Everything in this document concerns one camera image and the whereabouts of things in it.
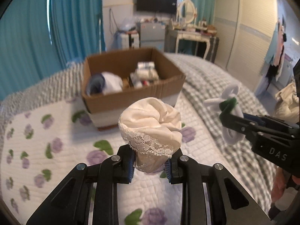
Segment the white green sock bundle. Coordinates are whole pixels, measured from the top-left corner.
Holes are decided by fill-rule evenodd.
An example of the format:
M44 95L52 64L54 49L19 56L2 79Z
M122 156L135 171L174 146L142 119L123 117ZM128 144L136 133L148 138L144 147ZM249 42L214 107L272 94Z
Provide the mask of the white green sock bundle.
M229 115L244 118L242 110L237 102L238 93L239 85L237 83L230 83L223 90L219 98L207 99L203 104L211 111L219 113L220 120L227 120L227 116ZM222 127L222 136L224 141L229 145L234 145L245 138L244 134L238 133L227 127Z

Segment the cream lace cloth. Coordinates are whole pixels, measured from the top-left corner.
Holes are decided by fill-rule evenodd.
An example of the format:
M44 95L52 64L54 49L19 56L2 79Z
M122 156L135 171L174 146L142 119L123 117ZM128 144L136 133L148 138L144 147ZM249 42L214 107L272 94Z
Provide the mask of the cream lace cloth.
M123 140L135 151L134 167L156 172L182 144L182 119L177 109L148 97L128 106L119 117Z

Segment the floral patterned pouch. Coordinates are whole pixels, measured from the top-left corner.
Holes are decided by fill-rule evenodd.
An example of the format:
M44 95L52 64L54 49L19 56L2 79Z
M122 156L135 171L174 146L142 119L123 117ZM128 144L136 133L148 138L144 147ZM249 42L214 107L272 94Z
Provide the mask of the floral patterned pouch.
M130 73L129 83L134 88L149 86L160 80L153 61L139 62L134 72Z

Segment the hanging clothes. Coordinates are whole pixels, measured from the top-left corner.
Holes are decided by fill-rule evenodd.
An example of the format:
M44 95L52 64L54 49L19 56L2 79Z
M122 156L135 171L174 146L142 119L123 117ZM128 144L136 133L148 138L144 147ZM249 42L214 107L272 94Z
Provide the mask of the hanging clothes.
M285 42L285 28L280 19L278 19L269 48L264 57L264 64L260 71L260 75L262 76L262 78L257 89L255 90L256 96L267 91L270 84L273 81L278 81L278 79L280 78L285 57Z

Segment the grey checked bed sheet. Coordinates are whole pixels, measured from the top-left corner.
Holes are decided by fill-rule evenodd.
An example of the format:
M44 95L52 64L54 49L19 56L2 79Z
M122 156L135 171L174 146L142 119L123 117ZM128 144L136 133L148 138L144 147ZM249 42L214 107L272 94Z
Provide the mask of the grey checked bed sheet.
M261 208L267 211L271 205L274 165L254 154L246 140L233 146L226 144L218 116L203 105L204 100L219 97L235 79L202 59L175 54L169 54L168 58L186 74L182 93L175 106L181 113L183 124L183 153L202 164L223 163ZM12 118L60 101L81 99L79 88L83 79L82 71L83 66L76 64L4 100L1 104L1 159L5 130Z

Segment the cream sliding wardrobe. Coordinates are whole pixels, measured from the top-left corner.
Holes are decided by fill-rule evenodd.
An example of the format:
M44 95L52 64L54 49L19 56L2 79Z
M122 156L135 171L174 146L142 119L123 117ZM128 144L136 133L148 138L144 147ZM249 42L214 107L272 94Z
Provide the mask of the cream sliding wardrobe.
M277 0L215 0L219 38L214 63L257 91L278 18Z

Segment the white dressing table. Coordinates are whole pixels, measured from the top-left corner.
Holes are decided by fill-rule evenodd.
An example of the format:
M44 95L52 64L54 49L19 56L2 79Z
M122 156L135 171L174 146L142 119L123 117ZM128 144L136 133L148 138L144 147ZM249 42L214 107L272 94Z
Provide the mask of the white dressing table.
M215 62L215 58L217 55L219 38L215 36L207 36L198 32L189 32L182 31L178 29L172 29L170 25L166 26L165 30L165 52L178 53L179 52L179 42L180 40L196 42L195 48L195 56L197 55L199 43L206 43L206 49L204 52L203 59L210 61L212 63Z

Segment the white oval vanity mirror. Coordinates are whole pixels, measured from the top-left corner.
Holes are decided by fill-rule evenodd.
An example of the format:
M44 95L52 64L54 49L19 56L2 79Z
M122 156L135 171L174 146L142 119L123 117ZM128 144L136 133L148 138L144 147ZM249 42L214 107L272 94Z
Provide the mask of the white oval vanity mirror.
M184 24L196 24L197 8L191 0L183 0L177 7L176 20Z

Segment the grey mini fridge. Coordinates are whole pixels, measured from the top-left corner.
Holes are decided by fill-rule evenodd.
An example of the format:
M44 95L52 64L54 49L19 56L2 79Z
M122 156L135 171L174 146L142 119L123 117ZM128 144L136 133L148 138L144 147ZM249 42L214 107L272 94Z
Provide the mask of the grey mini fridge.
M165 24L158 22L139 22L140 47L153 47L164 51Z

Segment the brown cardboard box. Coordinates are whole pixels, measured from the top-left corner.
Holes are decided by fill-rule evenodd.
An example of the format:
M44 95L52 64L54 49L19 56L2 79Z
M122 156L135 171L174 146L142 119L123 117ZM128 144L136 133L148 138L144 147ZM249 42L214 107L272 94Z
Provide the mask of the brown cardboard box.
M144 80L141 85L133 82L133 73L140 62L154 63L158 81ZM123 84L121 91L87 94L91 78L104 72L120 77ZM116 126L121 113L140 99L154 97L175 106L185 78L185 74L173 61L155 48L115 50L94 54L85 59L81 96L92 123L102 130Z

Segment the white suitcase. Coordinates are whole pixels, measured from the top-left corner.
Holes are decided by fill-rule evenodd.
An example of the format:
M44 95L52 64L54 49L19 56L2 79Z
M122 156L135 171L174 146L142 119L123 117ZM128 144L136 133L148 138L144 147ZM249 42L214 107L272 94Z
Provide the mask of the white suitcase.
M139 33L127 34L127 33L117 33L117 48L118 49L129 49L129 48L139 48Z

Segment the teal curtain left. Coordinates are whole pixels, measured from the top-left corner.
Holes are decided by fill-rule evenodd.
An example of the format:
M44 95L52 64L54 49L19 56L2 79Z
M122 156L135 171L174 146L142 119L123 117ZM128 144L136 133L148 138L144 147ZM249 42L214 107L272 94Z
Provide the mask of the teal curtain left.
M1 99L63 68L50 41L47 0L13 0L1 18Z

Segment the teal curtain middle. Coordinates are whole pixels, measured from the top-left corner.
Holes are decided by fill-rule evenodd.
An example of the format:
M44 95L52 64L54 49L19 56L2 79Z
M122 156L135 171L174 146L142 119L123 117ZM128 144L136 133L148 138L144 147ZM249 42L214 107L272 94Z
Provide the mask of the teal curtain middle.
M51 40L63 65L106 50L102 8L102 0L49 0Z

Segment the black wall television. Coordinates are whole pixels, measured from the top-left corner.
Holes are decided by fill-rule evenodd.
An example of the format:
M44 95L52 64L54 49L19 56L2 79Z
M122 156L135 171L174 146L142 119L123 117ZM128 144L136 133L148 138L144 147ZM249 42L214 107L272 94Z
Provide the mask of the black wall television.
M177 0L136 0L136 10L140 12L176 14Z

